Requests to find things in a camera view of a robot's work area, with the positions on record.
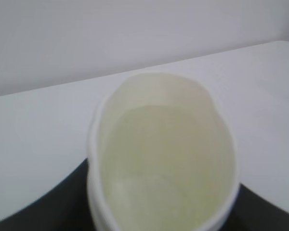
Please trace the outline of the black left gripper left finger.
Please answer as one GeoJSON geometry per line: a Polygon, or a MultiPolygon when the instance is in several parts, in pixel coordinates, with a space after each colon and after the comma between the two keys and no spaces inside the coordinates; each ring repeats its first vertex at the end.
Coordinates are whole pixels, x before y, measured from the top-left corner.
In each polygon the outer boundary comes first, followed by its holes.
{"type": "Polygon", "coordinates": [[[55,188],[0,221],[0,231],[94,231],[87,198],[88,161],[55,188]]]}

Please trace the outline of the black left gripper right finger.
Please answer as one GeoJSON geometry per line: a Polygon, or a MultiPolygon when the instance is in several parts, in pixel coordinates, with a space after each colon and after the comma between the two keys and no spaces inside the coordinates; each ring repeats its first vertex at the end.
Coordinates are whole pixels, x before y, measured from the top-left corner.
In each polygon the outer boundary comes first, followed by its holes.
{"type": "Polygon", "coordinates": [[[289,231],[289,213],[264,200],[243,184],[223,231],[289,231]]]}

